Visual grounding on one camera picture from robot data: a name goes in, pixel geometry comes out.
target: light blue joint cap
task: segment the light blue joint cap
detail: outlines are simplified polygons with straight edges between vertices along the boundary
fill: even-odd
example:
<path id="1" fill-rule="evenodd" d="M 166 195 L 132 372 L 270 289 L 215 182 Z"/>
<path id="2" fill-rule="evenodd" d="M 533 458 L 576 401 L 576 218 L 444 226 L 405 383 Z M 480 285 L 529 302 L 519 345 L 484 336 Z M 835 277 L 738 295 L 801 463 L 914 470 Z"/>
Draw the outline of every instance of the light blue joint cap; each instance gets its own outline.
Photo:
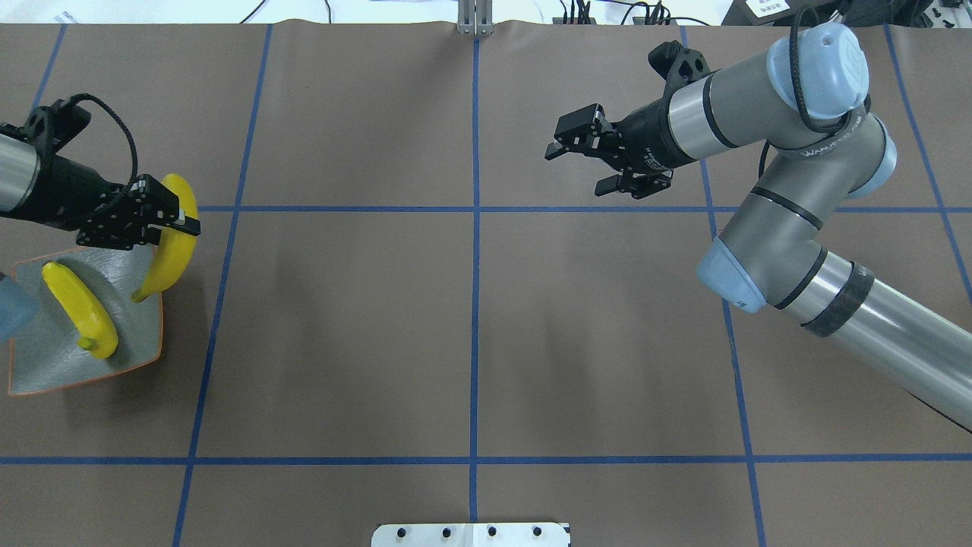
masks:
<path id="1" fill-rule="evenodd" d="M 848 193 L 848 198 L 852 200 L 863 198 L 881 188 L 887 182 L 887 179 L 891 178 L 891 173 L 894 172 L 895 166 L 898 165 L 898 147 L 894 146 L 894 141 L 891 140 L 891 134 L 887 132 L 885 123 L 877 116 L 874 119 L 878 120 L 878 123 L 881 124 L 881 129 L 885 132 L 885 155 L 881 158 L 878 170 L 874 171 L 870 180 L 861 185 L 857 190 Z"/>
<path id="2" fill-rule="evenodd" d="M 857 37 L 839 22 L 826 22 L 801 32 L 800 86 L 807 112 L 818 120 L 840 118 L 864 102 L 870 86 L 867 59 Z M 796 95 L 789 73 L 789 37 L 780 38 L 766 55 L 773 89 L 793 110 Z"/>
<path id="3" fill-rule="evenodd" d="M 7 342 L 37 314 L 37 301 L 0 273 L 0 344 Z"/>
<path id="4" fill-rule="evenodd" d="M 695 269 L 695 274 L 715 294 L 742 311 L 756 313 L 766 306 L 763 293 L 759 292 L 743 265 L 718 237 L 712 240 L 712 246 Z"/>

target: grid line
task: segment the grid line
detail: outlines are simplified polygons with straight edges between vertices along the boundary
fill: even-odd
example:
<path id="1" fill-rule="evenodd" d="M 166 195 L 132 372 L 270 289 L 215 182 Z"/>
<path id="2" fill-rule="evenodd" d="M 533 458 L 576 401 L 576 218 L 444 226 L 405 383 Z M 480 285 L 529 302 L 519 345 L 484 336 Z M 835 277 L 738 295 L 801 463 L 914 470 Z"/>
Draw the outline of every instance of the grid line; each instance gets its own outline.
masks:
<path id="1" fill-rule="evenodd" d="M 970 453 L 767 454 L 709 456 L 209 456 L 195 466 L 411 466 L 411 465 L 711 465 L 741 463 L 970 461 Z M 0 465 L 183 466 L 188 457 L 166 456 L 0 456 Z"/>
<path id="2" fill-rule="evenodd" d="M 472 41 L 472 321 L 469 352 L 469 521 L 479 520 L 479 38 Z"/>
<path id="3" fill-rule="evenodd" d="M 241 213 L 708 213 L 705 205 L 201 205 L 202 212 Z M 713 205 L 716 213 L 734 213 L 732 205 Z M 972 207 L 845 206 L 839 213 L 972 213 Z"/>
<path id="4" fill-rule="evenodd" d="M 962 260 L 962 253 L 958 248 L 955 232 L 952 230 L 952 221 L 949 220 L 949 212 L 945 208 L 945 201 L 942 199 L 941 189 L 938 187 L 938 181 L 935 179 L 935 171 L 931 167 L 928 151 L 925 149 L 924 140 L 921 138 L 918 121 L 915 119 L 915 112 L 912 109 L 911 100 L 908 98 L 908 90 L 905 88 L 901 65 L 898 64 L 897 50 L 894 49 L 894 38 L 891 36 L 891 28 L 887 23 L 885 23 L 885 39 L 887 41 L 887 50 L 891 55 L 891 64 L 894 66 L 894 76 L 898 81 L 898 90 L 901 91 L 901 101 L 904 103 L 905 113 L 908 115 L 908 122 L 911 124 L 912 133 L 915 134 L 915 140 L 918 142 L 921 162 L 924 164 L 925 173 L 928 175 L 928 184 L 931 185 L 931 192 L 935 195 L 938 212 L 942 215 L 942 224 L 945 227 L 945 234 L 949 238 L 949 245 L 952 247 L 952 252 L 955 255 L 955 264 L 958 266 L 958 274 L 962 279 L 962 284 L 965 286 L 965 295 L 969 299 L 969 302 L 972 302 L 972 283 L 969 282 L 969 274 L 965 269 L 965 262 Z"/>
<path id="5" fill-rule="evenodd" d="M 684 26 L 680 27 L 681 42 L 688 47 L 688 31 Z M 706 210 L 709 214 L 709 232 L 712 239 L 718 235 L 715 224 L 715 203 L 712 199 L 712 185 L 709 181 L 709 165 L 702 159 L 699 160 L 699 168 L 702 170 L 702 188 L 706 195 Z M 759 497 L 759 481 L 756 477 L 756 464 L 752 457 L 752 440 L 749 436 L 749 418 L 746 411 L 746 392 L 743 389 L 743 373 L 739 365 L 739 353 L 736 350 L 736 331 L 732 324 L 732 312 L 729 310 L 729 303 L 720 299 L 722 304 L 722 321 L 725 324 L 726 336 L 729 339 L 729 354 L 732 362 L 733 382 L 736 389 L 736 406 L 739 410 L 739 424 L 743 435 L 743 450 L 746 453 L 746 474 L 749 478 L 749 498 L 752 501 L 752 517 L 756 527 L 756 540 L 759 547 L 766 547 L 766 527 L 763 525 L 763 504 Z"/>
<path id="6" fill-rule="evenodd" d="M 48 86 L 48 80 L 51 78 L 51 72 L 54 70 L 54 62 L 57 60 L 57 54 L 60 53 L 60 47 L 64 42 L 64 33 L 66 32 L 67 24 L 62 23 L 60 30 L 57 31 L 57 39 L 54 40 L 54 47 L 51 49 L 51 57 L 48 59 L 48 66 L 44 69 L 44 76 L 41 78 L 41 85 L 37 87 L 37 94 L 34 95 L 34 102 L 30 105 L 31 112 L 33 112 L 33 110 L 41 104 L 41 99 L 44 97 L 44 90 Z"/>
<path id="7" fill-rule="evenodd" d="M 243 191 L 246 187 L 246 175 L 250 162 L 250 151 L 253 147 L 253 135 L 257 128 L 257 114 L 260 111 L 260 93 L 263 87 L 263 76 L 266 73 L 267 57 L 270 53 L 270 40 L 273 37 L 273 25 L 266 26 L 266 34 L 263 37 L 262 55 L 260 57 L 260 73 L 257 75 L 257 85 L 254 91 L 253 108 L 250 112 L 250 125 L 247 129 L 246 144 L 243 149 L 243 160 L 240 165 L 239 182 L 236 185 L 236 202 L 238 208 L 243 201 Z M 239 225 L 239 210 L 233 211 L 232 220 L 229 223 L 229 235 L 226 238 L 226 254 L 223 258 L 223 272 L 220 276 L 220 289 L 216 296 L 216 305 L 213 310 L 213 324 L 209 332 L 209 346 L 206 349 L 206 362 L 202 370 L 202 380 L 199 386 L 199 397 L 196 402 L 195 418 L 192 423 L 192 436 L 189 446 L 188 461 L 186 462 L 186 475 L 183 479 L 182 493 L 179 498 L 179 511 L 176 514 L 175 529 L 172 534 L 172 546 L 178 547 L 182 541 L 183 523 L 186 521 L 186 509 L 189 505 L 189 494 L 192 485 L 192 472 L 195 468 L 195 454 L 199 446 L 199 430 L 202 426 L 202 415 L 206 406 L 206 391 L 209 387 L 210 373 L 213 368 L 213 356 L 216 353 L 216 340 L 220 331 L 220 322 L 223 317 L 223 302 L 226 297 L 226 282 L 229 278 L 229 266 L 232 262 L 233 247 L 236 242 L 236 228 Z"/>

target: banana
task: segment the banana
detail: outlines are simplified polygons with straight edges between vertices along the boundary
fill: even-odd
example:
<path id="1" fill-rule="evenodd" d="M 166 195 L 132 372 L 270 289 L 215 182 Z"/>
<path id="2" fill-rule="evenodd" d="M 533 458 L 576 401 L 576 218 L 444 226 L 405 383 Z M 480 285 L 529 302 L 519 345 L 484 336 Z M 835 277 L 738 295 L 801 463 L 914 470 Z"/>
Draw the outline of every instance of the banana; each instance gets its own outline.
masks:
<path id="1" fill-rule="evenodd" d="M 187 216 L 199 218 L 199 208 L 189 182 L 183 177 L 170 173 L 162 179 L 162 186 L 179 197 L 179 206 Z M 142 302 L 155 293 L 160 293 L 179 280 L 189 266 L 195 250 L 196 237 L 183 234 L 171 228 L 162 229 L 158 251 L 152 259 L 149 271 L 145 274 L 142 286 L 131 295 L 132 302 Z"/>
<path id="2" fill-rule="evenodd" d="M 48 262 L 41 277 L 67 312 L 81 337 L 78 346 L 98 359 L 111 357 L 119 346 L 119 333 L 105 307 L 70 268 Z"/>

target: white mounting plate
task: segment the white mounting plate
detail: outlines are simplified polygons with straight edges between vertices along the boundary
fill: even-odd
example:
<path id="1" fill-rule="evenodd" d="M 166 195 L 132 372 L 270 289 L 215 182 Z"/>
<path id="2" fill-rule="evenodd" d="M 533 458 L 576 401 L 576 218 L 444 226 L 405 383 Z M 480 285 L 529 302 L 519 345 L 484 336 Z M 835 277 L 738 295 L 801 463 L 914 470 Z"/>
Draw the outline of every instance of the white mounting plate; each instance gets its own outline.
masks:
<path id="1" fill-rule="evenodd" d="M 570 547 L 571 526 L 559 523 L 383 525 L 371 537 L 371 547 L 411 546 Z"/>

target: cable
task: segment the cable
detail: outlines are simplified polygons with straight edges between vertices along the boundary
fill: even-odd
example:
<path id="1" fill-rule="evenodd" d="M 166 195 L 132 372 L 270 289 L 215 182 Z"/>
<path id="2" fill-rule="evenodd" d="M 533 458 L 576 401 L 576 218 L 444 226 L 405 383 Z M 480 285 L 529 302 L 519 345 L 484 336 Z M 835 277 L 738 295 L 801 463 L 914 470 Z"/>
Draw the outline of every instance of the cable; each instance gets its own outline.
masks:
<path id="1" fill-rule="evenodd" d="M 770 141 L 767 139 L 763 143 L 763 151 L 759 153 L 759 172 L 756 178 L 763 178 L 763 171 L 766 170 L 766 156 L 770 153 Z"/>
<path id="2" fill-rule="evenodd" d="M 670 20 L 679 20 L 679 19 L 694 20 L 695 22 L 702 23 L 705 26 L 711 26 L 707 22 L 705 22 L 705 21 L 703 21 L 701 19 L 696 19 L 696 18 L 663 18 L 663 19 L 658 19 L 658 22 L 656 22 L 655 24 L 666 24 Z"/>
<path id="3" fill-rule="evenodd" d="M 823 126 L 810 117 L 810 113 L 807 111 L 807 101 L 803 96 L 803 86 L 800 84 L 800 56 L 799 56 L 799 44 L 797 43 L 797 35 L 800 32 L 800 21 L 803 20 L 803 16 L 807 13 L 814 15 L 814 23 L 811 26 L 817 26 L 820 23 L 820 19 L 816 16 L 816 12 L 813 8 L 804 6 L 797 13 L 796 17 L 793 18 L 793 22 L 790 24 L 790 41 L 789 41 L 789 57 L 790 57 L 790 82 L 793 84 L 793 96 L 796 100 L 797 110 L 800 112 L 800 119 L 803 121 L 803 125 L 807 129 L 816 133 L 834 133 L 839 131 L 847 120 L 847 115 L 844 116 L 840 122 L 832 124 L 830 126 Z"/>
<path id="4" fill-rule="evenodd" d="M 243 24 L 244 22 L 250 20 L 250 18 L 253 16 L 253 14 L 255 14 L 256 12 L 258 12 L 260 10 L 260 8 L 263 7 L 263 4 L 266 4 L 266 0 L 260 0 L 260 3 L 256 6 L 256 8 L 254 8 L 253 11 L 250 12 L 250 14 L 248 16 L 244 17 L 243 20 L 240 21 L 240 24 Z"/>
<path id="5" fill-rule="evenodd" d="M 537 13 L 540 14 L 540 22 L 544 22 L 545 18 L 543 17 L 543 8 L 540 7 L 540 4 L 538 3 L 537 0 L 531 0 L 531 1 L 534 3 L 534 7 L 537 8 Z"/>
<path id="6" fill-rule="evenodd" d="M 119 192 L 117 195 L 115 195 L 115 197 L 112 198 L 112 200 L 109 201 L 108 203 L 102 203 L 98 205 L 97 207 L 94 208 L 93 211 L 91 211 L 88 214 L 79 215 L 74 218 L 58 219 L 60 222 L 75 222 L 78 220 L 87 220 L 98 213 L 111 209 L 112 207 L 117 205 L 119 201 L 122 200 L 122 198 L 128 195 L 128 192 L 131 191 L 132 186 L 135 185 L 135 179 L 138 177 L 138 152 L 135 150 L 135 139 L 131 136 L 131 131 L 128 130 L 128 126 L 124 124 L 122 118 L 120 118 L 119 115 L 116 114 L 115 111 L 112 110 L 112 108 L 105 103 L 105 101 L 101 100 L 100 98 L 90 93 L 79 93 L 67 99 L 67 102 L 64 103 L 64 105 L 61 106 L 61 108 L 74 108 L 75 105 L 77 105 L 79 102 L 86 101 L 86 100 L 89 100 L 97 104 L 98 106 L 101 107 L 102 110 L 107 112 L 108 115 L 112 117 L 112 120 L 115 120 L 115 123 L 118 124 L 119 128 L 121 128 L 121 132 L 124 133 L 124 138 L 125 140 L 128 141 L 128 151 L 131 153 L 131 176 L 128 177 L 128 183 L 125 185 L 124 189 L 121 192 Z"/>
<path id="7" fill-rule="evenodd" d="M 635 8 L 637 8 L 638 6 L 644 7 L 644 18 L 648 18 L 648 10 L 651 8 L 651 6 L 648 6 L 644 2 L 635 2 L 634 4 L 628 4 L 627 2 L 612 2 L 612 3 L 614 3 L 614 4 L 627 4 L 628 5 L 628 11 L 624 13 L 624 17 L 621 18 L 621 23 L 620 24 L 624 24 L 624 22 L 626 20 L 628 20 L 628 15 L 631 14 L 631 11 L 634 10 Z"/>

